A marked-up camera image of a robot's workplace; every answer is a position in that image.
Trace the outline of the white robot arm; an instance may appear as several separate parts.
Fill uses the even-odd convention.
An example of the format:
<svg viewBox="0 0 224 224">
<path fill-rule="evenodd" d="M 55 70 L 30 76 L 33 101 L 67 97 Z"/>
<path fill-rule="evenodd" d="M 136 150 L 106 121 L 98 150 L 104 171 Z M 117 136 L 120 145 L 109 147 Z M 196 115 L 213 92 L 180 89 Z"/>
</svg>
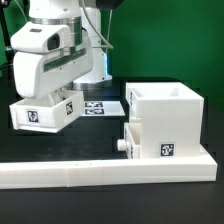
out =
<svg viewBox="0 0 224 224">
<path fill-rule="evenodd" d="M 123 1 L 30 0 L 30 21 L 11 37 L 17 93 L 39 99 L 90 72 L 92 44 L 82 26 L 86 9 L 115 9 Z"/>
</svg>

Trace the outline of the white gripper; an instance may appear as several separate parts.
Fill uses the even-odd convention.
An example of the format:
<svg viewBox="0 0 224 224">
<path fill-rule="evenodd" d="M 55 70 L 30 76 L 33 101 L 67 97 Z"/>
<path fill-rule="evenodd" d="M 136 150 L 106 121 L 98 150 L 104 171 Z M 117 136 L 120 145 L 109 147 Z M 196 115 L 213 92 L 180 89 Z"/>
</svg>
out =
<svg viewBox="0 0 224 224">
<path fill-rule="evenodd" d="M 92 45 L 87 34 L 74 53 L 67 56 L 61 53 L 61 50 L 45 55 L 17 52 L 13 61 L 17 93 L 23 98 L 42 98 L 92 70 Z"/>
</svg>

